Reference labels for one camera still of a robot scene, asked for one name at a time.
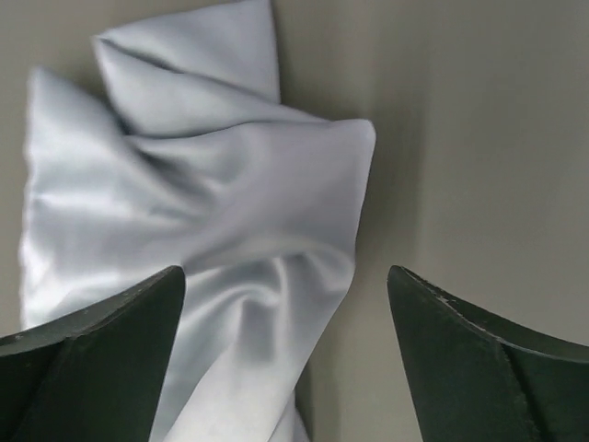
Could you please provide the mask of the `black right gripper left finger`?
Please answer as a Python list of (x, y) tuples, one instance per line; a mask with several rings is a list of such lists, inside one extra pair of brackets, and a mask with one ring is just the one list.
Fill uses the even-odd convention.
[(186, 290), (170, 266), (1, 339), (4, 441), (146, 441)]

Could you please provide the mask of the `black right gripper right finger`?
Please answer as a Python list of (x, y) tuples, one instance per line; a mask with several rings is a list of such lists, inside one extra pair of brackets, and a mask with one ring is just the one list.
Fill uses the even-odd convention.
[(387, 277), (425, 441), (585, 441), (588, 348), (455, 297), (401, 266)]

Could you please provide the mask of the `grey fabric pillowcase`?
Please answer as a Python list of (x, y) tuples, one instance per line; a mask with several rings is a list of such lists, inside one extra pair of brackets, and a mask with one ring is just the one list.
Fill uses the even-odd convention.
[(282, 104), (267, 1), (108, 29), (94, 51), (107, 101), (29, 77), (22, 324), (178, 265), (152, 439), (306, 440), (295, 386), (352, 283), (374, 126)]

